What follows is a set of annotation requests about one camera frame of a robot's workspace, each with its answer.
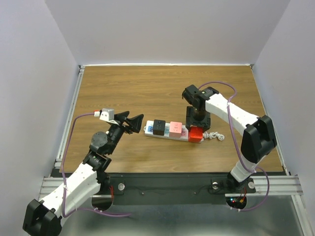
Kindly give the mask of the black cube plug adapter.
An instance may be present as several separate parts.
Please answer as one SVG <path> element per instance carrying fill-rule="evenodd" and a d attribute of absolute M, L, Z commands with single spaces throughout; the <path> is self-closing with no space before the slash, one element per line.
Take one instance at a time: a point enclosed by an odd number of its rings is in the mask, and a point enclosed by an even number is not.
<path fill-rule="evenodd" d="M 165 132 L 165 121 L 155 119 L 153 124 L 153 134 L 158 136 L 164 136 Z"/>

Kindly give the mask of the white multicolour power strip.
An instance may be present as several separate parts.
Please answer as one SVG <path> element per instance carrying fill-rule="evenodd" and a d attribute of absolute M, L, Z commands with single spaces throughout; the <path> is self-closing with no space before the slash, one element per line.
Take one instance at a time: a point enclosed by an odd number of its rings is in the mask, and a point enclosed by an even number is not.
<path fill-rule="evenodd" d="M 181 122 L 171 121 L 164 123 L 164 131 L 154 130 L 154 120 L 148 120 L 144 127 L 144 134 L 149 137 L 163 138 L 169 140 L 177 140 L 191 143 L 201 143 L 203 141 L 203 133 L 201 128 L 192 127 L 189 131 Z"/>

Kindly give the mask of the pink cube plug adapter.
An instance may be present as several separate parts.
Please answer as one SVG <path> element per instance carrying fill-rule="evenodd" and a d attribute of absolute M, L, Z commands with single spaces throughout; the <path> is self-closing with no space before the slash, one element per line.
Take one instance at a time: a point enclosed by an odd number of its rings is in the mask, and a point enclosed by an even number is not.
<path fill-rule="evenodd" d="M 169 125 L 169 137 L 180 138 L 182 134 L 182 123 L 171 121 Z"/>

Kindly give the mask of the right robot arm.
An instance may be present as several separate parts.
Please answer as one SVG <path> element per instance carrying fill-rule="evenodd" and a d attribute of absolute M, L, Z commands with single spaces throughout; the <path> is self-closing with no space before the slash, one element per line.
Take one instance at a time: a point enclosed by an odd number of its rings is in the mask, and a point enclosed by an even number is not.
<path fill-rule="evenodd" d="M 239 191 L 256 171 L 261 160 L 277 146 L 271 118 L 267 115 L 259 117 L 239 108 L 213 87 L 200 90 L 195 85 L 190 85 L 182 92 L 182 98 L 189 104 L 185 127 L 189 131 L 190 140 L 194 132 L 204 134 L 210 129 L 211 115 L 227 122 L 232 135 L 238 131 L 242 136 L 240 146 L 234 141 L 239 160 L 226 180 L 230 191 Z"/>

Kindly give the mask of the red cube plug adapter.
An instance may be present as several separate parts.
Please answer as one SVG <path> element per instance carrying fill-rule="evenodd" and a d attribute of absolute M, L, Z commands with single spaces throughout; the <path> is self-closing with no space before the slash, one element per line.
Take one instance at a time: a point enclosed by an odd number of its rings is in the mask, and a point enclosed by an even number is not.
<path fill-rule="evenodd" d="M 188 141 L 192 143 L 199 143 L 203 139 L 203 128 L 192 126 L 189 131 Z"/>

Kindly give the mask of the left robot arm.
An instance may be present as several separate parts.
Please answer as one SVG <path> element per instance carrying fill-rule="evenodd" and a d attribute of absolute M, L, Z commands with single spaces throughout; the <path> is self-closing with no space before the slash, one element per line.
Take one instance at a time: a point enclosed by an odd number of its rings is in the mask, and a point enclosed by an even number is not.
<path fill-rule="evenodd" d="M 40 200 L 33 199 L 26 208 L 23 230 L 31 236 L 58 236 L 68 217 L 83 210 L 82 204 L 92 195 L 113 191 L 106 169 L 111 163 L 111 155 L 121 137 L 139 133 L 143 114 L 129 118 L 129 111 L 115 113 L 112 109 L 102 109 L 92 113 L 110 125 L 108 131 L 93 134 L 89 151 L 74 173 L 49 195 Z"/>

